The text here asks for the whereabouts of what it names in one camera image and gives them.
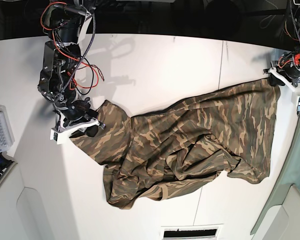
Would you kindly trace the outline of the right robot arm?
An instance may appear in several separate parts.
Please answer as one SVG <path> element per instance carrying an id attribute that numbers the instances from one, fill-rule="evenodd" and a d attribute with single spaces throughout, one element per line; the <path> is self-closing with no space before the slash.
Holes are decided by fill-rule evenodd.
<path id="1" fill-rule="evenodd" d="M 93 137 L 98 129 L 105 128 L 87 93 L 97 86 L 102 75 L 87 60 L 91 45 L 85 51 L 80 48 L 89 25 L 96 30 L 97 5 L 97 0 L 51 0 L 40 16 L 40 25 L 49 40 L 44 45 L 37 89 L 52 104 L 55 126 L 50 139 L 58 145 L 75 134 Z M 76 72 L 83 68 L 92 71 L 87 92 L 75 80 Z"/>

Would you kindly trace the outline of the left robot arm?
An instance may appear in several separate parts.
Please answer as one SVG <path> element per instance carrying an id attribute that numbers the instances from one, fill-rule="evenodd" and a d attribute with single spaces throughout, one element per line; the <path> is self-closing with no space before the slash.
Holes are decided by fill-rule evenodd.
<path id="1" fill-rule="evenodd" d="M 286 86 L 291 91 L 291 102 L 300 106 L 300 0 L 288 0 L 282 32 L 294 43 L 270 67 L 263 70 L 271 86 Z"/>

